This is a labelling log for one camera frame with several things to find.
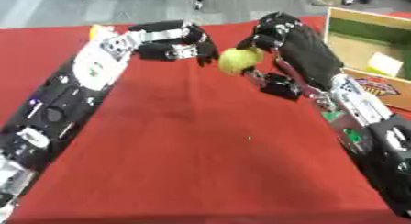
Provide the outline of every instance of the cardboard box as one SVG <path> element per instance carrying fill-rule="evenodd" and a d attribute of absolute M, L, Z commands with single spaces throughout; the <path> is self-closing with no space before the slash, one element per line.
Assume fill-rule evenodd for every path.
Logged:
<path fill-rule="evenodd" d="M 386 105 L 411 111 L 411 20 L 340 8 L 328 10 L 325 42 L 368 92 Z M 404 63 L 396 77 L 368 73 L 380 52 Z"/>

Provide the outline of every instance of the gray floor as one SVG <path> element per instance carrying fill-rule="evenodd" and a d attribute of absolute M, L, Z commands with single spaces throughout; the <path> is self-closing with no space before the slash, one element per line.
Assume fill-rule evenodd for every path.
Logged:
<path fill-rule="evenodd" d="M 371 12 L 411 11 L 406 0 L 372 0 L 350 8 Z M 144 23 L 190 19 L 201 25 L 238 23 L 281 10 L 324 15 L 325 7 L 309 0 L 206 0 L 202 11 L 192 0 L 0 0 L 0 28 L 32 28 L 89 24 Z"/>

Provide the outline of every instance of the red table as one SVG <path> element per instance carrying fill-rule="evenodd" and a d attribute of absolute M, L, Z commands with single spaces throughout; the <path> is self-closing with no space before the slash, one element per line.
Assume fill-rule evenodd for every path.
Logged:
<path fill-rule="evenodd" d="M 321 28 L 324 18 L 304 21 Z M 206 30 L 223 50 L 252 25 Z M 87 35 L 1 30 L 0 121 Z M 259 93 L 195 60 L 134 59 L 20 204 L 12 223 L 411 223 L 387 209 L 306 99 Z"/>

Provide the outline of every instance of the robotic arm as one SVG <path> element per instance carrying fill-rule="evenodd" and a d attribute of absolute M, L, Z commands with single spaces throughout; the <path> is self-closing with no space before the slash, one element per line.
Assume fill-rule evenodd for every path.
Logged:
<path fill-rule="evenodd" d="M 135 26 L 122 35 L 94 27 L 91 37 L 0 130 L 0 223 L 101 106 L 133 54 L 169 62 L 197 58 L 201 65 L 218 58 L 207 34 L 182 21 Z"/>
<path fill-rule="evenodd" d="M 298 85 L 389 208 L 410 218 L 411 122 L 393 114 L 342 73 L 343 63 L 295 17 L 284 13 L 263 17 L 251 36 L 238 45 L 238 49 L 249 47 L 276 53 L 275 64 L 288 76 L 259 73 L 254 67 L 244 69 L 243 74 L 259 79 L 263 92 L 282 97 L 298 98 L 298 91 L 293 90 Z"/>

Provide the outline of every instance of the yellow ball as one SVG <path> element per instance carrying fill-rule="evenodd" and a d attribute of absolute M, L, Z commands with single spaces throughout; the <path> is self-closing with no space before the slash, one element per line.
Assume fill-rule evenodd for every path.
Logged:
<path fill-rule="evenodd" d="M 218 60 L 218 68 L 227 74 L 240 74 L 242 70 L 261 62 L 264 57 L 262 50 L 249 48 L 246 50 L 225 50 Z"/>

